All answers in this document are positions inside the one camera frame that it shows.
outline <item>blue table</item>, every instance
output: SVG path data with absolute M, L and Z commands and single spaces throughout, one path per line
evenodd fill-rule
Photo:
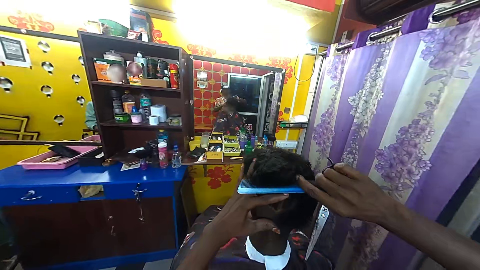
M 97 270 L 175 255 L 195 207 L 187 166 L 120 168 L 0 170 L 0 206 L 24 268 Z M 96 184 L 104 191 L 81 198 L 81 185 Z

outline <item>person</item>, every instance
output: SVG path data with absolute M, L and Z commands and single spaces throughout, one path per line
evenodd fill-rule
M 213 132 L 224 132 L 225 135 L 237 135 L 243 125 L 243 118 L 237 112 L 238 100 L 229 97 L 223 109 L 216 116 Z
M 347 164 L 335 164 L 315 181 L 298 176 L 298 185 L 331 211 L 381 225 L 430 256 L 447 269 L 480 269 L 480 245 L 455 231 L 422 217 L 384 193 L 367 175 Z M 206 225 L 197 244 L 178 270 L 204 269 L 230 236 L 249 235 L 275 228 L 269 221 L 253 220 L 251 209 L 285 200 L 281 196 L 234 194 Z
M 248 168 L 255 173 L 249 174 L 248 170 L 246 171 Z M 315 177 L 308 161 L 300 155 L 280 148 L 255 150 L 245 158 L 241 174 L 249 175 L 251 183 L 256 186 L 292 185 L 297 181 L 297 174 L 311 181 Z M 314 198 L 306 193 L 266 195 L 257 198 L 265 204 L 256 205 L 251 210 L 254 220 L 252 222 L 257 222 L 256 224 L 268 222 L 272 228 L 262 232 L 249 231 L 243 236 L 222 237 L 222 242 L 226 244 L 220 247 L 209 269 L 328 270 L 332 268 L 332 264 L 322 255 L 322 251 L 315 248 L 315 252 L 310 255 L 308 261 L 304 260 L 309 239 L 302 229 L 312 221 L 317 207 L 317 201 Z M 188 256 L 191 248 L 200 245 L 199 236 L 202 231 L 208 235 L 209 221 L 220 218 L 219 212 L 223 213 L 231 205 L 232 201 L 229 201 L 222 211 L 219 211 L 218 206 L 211 206 L 195 220 L 170 269 L 177 269 Z
M 230 93 L 230 87 L 229 86 L 222 86 L 220 89 L 220 93 L 222 94 L 221 97 L 215 99 L 215 106 L 213 107 L 213 111 L 221 111 L 225 103 L 227 102 L 227 99 L 231 97 Z M 234 95 L 233 96 L 238 103 L 240 104 L 247 104 L 247 101 L 243 98 L 239 98 L 239 96 Z
M 96 124 L 95 110 L 93 108 L 93 102 L 87 102 L 85 109 L 85 125 L 88 129 L 98 132 L 98 126 Z

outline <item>barber shop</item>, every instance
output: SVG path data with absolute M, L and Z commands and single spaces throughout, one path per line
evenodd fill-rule
M 0 6 L 0 270 L 480 269 L 480 0 Z

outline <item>pink bottle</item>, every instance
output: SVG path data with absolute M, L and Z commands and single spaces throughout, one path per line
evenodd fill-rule
M 168 167 L 168 150 L 167 143 L 158 143 L 158 158 L 160 159 L 160 168 L 165 169 Z

